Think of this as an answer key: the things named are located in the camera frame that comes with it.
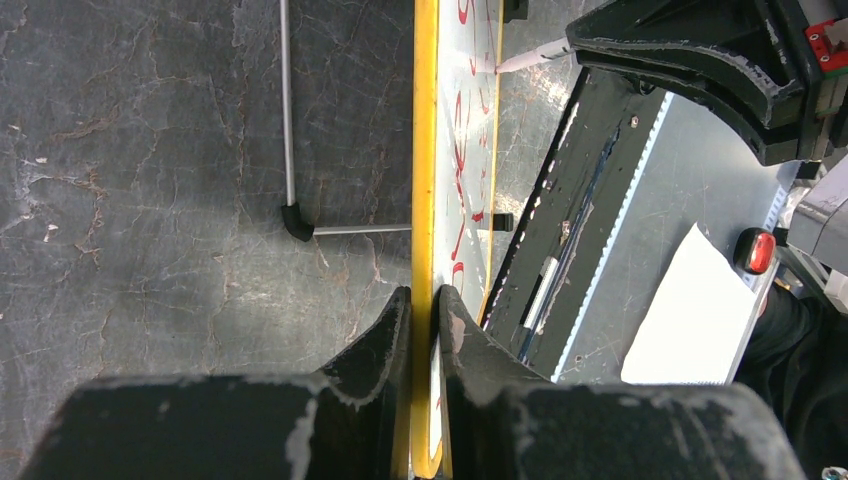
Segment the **red capped whiteboard marker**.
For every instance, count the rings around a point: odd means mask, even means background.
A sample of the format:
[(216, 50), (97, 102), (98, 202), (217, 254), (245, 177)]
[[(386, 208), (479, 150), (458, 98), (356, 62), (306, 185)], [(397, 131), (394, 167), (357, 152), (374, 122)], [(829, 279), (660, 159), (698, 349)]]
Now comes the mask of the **red capped whiteboard marker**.
[(563, 37), (503, 61), (495, 68), (494, 72), (496, 74), (511, 73), (534, 65), (547, 63), (572, 53), (573, 49), (568, 39)]

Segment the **yellow framed whiteboard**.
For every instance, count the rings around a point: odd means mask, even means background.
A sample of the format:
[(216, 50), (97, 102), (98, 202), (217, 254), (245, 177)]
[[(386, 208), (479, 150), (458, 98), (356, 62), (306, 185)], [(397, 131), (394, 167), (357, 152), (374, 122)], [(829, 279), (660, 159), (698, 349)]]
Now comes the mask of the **yellow framed whiteboard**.
[(341, 395), (365, 387), (363, 406), (322, 407), (309, 476), (431, 478), (449, 471), (438, 295), (482, 314), (492, 237), (511, 218), (494, 207), (503, 25), (508, 1), (415, 5), (411, 284), (380, 319), (325, 366)]

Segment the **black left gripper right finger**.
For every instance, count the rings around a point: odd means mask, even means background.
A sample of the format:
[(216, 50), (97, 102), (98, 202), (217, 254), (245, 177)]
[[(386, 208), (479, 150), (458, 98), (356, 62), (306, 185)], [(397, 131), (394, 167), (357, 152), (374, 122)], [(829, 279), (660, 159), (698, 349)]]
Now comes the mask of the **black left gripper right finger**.
[(800, 479), (748, 388), (555, 384), (496, 343), (458, 291), (434, 305), (449, 479)]

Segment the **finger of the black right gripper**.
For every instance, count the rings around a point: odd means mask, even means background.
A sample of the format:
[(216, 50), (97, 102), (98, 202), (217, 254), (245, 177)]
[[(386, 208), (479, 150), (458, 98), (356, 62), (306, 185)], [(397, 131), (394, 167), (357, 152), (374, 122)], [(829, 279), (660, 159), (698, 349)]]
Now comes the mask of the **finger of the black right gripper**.
[(705, 107), (771, 166), (825, 151), (808, 25), (799, 1), (609, 1), (566, 37), (581, 65)]

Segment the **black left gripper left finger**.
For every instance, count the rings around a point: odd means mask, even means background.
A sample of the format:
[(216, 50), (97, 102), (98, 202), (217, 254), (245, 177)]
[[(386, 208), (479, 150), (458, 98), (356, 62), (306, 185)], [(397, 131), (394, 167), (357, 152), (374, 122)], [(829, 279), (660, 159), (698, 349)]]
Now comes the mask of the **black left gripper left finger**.
[(411, 294), (307, 374), (109, 377), (75, 389), (25, 479), (404, 479)]

